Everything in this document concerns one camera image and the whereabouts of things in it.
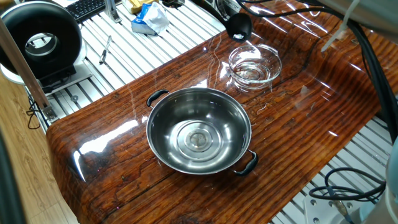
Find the tissue box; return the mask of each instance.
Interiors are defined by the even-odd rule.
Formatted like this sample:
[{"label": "tissue box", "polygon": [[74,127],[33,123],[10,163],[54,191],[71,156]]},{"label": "tissue box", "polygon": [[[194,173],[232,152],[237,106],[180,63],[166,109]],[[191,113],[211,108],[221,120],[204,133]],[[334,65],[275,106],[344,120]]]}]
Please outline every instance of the tissue box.
[{"label": "tissue box", "polygon": [[147,14],[149,8],[151,7],[151,4],[143,4],[142,5],[142,10],[139,13],[139,15],[131,21],[131,29],[133,32],[140,32],[143,34],[149,34],[149,35],[156,35],[156,32],[151,29],[146,22],[143,21],[144,16]]}]

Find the clear glass bowl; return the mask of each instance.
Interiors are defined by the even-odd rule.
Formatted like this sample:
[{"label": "clear glass bowl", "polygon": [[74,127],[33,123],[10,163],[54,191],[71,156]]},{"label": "clear glass bowl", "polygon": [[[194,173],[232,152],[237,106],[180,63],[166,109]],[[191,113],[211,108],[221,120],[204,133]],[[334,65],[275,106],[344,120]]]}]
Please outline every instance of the clear glass bowl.
[{"label": "clear glass bowl", "polygon": [[269,86],[282,70],[278,51],[265,44],[238,47],[229,55],[231,76],[239,86],[258,90]]}]

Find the metal bracket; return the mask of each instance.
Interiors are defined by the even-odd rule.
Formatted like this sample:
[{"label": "metal bracket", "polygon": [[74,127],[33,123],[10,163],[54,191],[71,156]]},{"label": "metal bracket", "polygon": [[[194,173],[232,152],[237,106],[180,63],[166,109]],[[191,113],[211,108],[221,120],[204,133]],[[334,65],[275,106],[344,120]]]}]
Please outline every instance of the metal bracket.
[{"label": "metal bracket", "polygon": [[114,0],[105,0],[105,14],[112,19],[113,22],[121,22],[119,14],[116,10]]},{"label": "metal bracket", "polygon": [[43,113],[50,121],[58,118],[51,106],[46,106],[43,109]]},{"label": "metal bracket", "polygon": [[[354,223],[361,223],[359,208],[363,203],[357,201],[344,201],[349,215]],[[305,196],[305,219],[307,224],[349,224],[338,212],[330,200],[322,200]]]}]

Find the stainless steel bowl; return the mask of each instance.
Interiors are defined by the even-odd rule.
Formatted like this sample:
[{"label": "stainless steel bowl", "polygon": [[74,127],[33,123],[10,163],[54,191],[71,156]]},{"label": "stainless steel bowl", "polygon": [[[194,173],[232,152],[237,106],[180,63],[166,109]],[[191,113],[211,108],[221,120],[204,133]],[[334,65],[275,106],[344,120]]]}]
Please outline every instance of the stainless steel bowl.
[{"label": "stainless steel bowl", "polygon": [[[159,90],[147,105],[167,90]],[[187,174],[214,174],[237,162],[249,146],[251,125],[242,106],[229,95],[209,88],[169,93],[152,110],[147,138],[154,154],[169,167]],[[258,162],[257,154],[246,168]]]}]

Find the glossy wood surface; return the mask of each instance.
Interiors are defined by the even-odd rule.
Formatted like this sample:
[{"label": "glossy wood surface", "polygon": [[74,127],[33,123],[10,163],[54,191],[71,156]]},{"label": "glossy wood surface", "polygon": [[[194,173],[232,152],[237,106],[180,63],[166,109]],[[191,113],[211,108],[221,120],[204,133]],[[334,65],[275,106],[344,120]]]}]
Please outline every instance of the glossy wood surface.
[{"label": "glossy wood surface", "polygon": [[[282,1],[267,7],[291,10]],[[253,24],[246,43],[223,32],[51,125],[53,173],[80,223],[267,223],[379,110],[350,31],[320,52],[337,18],[304,13]],[[398,48],[368,34],[396,92]],[[228,57],[260,43],[279,51],[282,73],[272,88],[244,91],[226,74]],[[216,88],[243,105],[252,126],[249,149],[260,158],[254,172],[184,175],[154,156],[146,99],[191,86]]]}]

